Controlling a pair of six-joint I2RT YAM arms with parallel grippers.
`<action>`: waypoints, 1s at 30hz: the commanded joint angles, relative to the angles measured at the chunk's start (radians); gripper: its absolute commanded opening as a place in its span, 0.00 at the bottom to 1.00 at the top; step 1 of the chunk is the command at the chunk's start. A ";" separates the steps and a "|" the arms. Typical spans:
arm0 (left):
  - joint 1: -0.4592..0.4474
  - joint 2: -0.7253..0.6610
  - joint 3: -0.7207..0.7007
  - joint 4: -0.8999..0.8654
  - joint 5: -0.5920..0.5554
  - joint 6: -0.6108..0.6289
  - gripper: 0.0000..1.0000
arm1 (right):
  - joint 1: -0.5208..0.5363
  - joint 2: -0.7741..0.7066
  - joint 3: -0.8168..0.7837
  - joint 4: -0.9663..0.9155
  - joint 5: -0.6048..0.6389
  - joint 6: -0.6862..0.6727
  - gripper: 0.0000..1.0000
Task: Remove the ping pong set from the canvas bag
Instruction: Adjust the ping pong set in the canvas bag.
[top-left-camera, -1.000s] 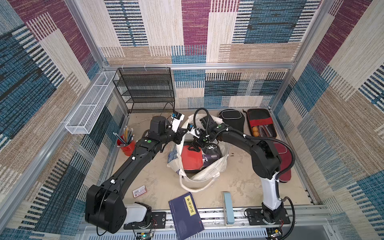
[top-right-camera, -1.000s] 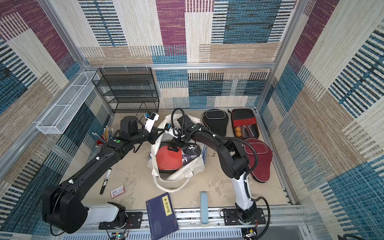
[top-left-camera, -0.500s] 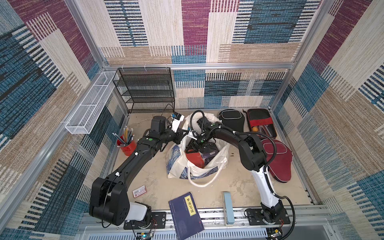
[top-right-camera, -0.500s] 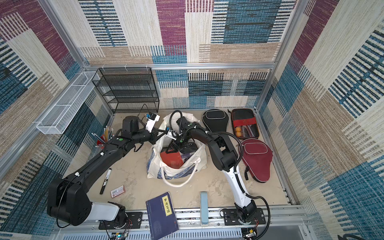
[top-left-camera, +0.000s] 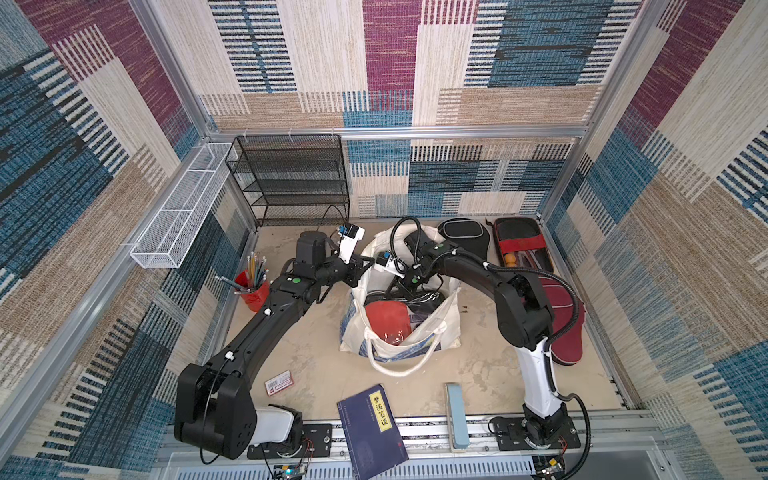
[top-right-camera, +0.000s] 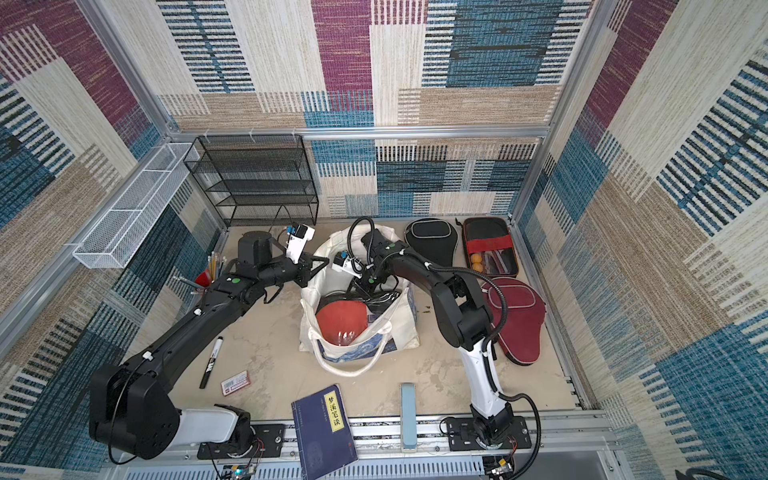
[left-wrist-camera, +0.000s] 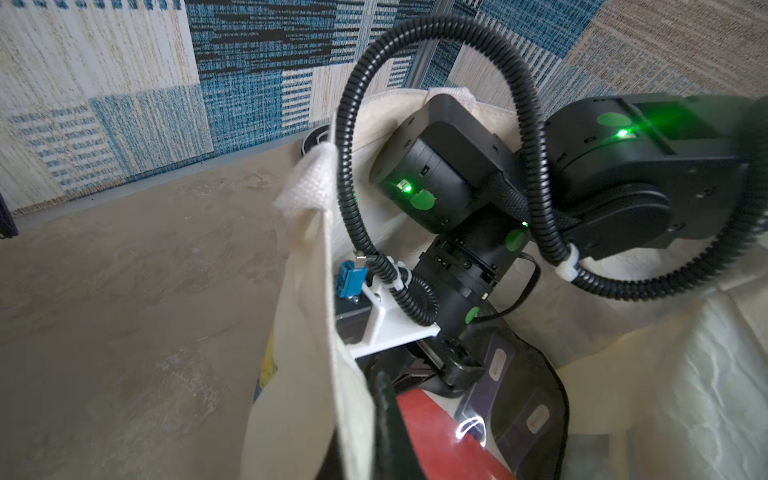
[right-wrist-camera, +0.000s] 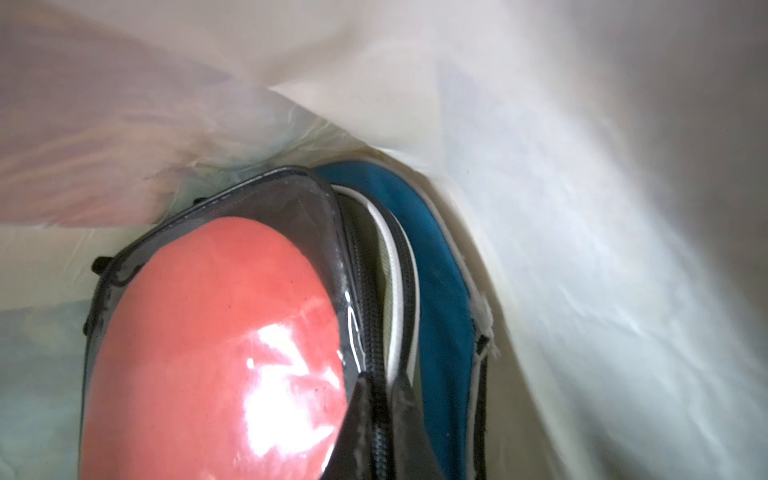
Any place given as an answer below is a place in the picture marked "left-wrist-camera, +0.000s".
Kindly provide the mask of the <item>black paddle cover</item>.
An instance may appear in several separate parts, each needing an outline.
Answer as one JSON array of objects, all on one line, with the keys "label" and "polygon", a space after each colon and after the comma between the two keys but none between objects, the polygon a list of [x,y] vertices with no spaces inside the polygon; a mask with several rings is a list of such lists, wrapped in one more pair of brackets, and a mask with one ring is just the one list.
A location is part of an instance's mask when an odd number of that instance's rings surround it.
[{"label": "black paddle cover", "polygon": [[315,146],[326,142],[330,133],[330,124],[325,123],[316,126],[302,140],[300,153],[301,157],[306,156]]}]

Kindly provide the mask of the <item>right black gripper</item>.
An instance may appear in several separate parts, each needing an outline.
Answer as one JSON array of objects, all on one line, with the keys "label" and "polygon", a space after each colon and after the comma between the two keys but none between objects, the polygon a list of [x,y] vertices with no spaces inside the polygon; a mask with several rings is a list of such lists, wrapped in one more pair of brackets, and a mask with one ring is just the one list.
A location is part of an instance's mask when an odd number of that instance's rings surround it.
[{"label": "right black gripper", "polygon": [[510,329],[469,326],[458,337],[428,337],[416,343],[425,364],[416,387],[438,396],[462,396],[484,381],[501,382],[510,367]]}]

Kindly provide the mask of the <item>white canvas tote bag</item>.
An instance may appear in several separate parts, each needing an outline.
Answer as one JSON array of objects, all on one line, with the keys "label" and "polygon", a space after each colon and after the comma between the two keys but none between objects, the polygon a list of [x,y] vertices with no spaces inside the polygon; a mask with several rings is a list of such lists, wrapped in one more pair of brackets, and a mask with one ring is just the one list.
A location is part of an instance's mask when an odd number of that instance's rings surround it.
[{"label": "white canvas tote bag", "polygon": [[[276,200],[294,234],[248,418],[243,479],[425,478],[381,358],[360,359],[336,331],[335,277],[361,261],[420,326],[435,321],[411,285],[433,234],[368,180],[412,113],[456,99],[512,150],[513,110],[464,89],[395,90],[363,101],[352,146],[356,199],[394,279],[348,237],[328,137]],[[485,295],[485,323],[510,329],[501,382],[448,397],[422,390],[515,479],[763,479],[767,475],[767,223],[725,273],[671,297],[603,298],[567,282],[534,242]]]}]

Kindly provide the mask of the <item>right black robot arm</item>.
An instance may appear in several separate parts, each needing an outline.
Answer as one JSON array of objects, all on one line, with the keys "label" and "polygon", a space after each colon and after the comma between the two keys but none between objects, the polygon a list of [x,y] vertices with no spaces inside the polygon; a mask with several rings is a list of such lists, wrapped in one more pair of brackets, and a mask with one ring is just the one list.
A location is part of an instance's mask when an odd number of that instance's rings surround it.
[{"label": "right black robot arm", "polygon": [[537,157],[512,150],[453,97],[412,113],[369,183],[434,236],[411,285],[440,334],[381,358],[397,392],[457,397],[481,378],[461,334],[527,243],[563,278],[649,301],[725,273],[767,223],[767,101],[636,94],[571,103]]}]

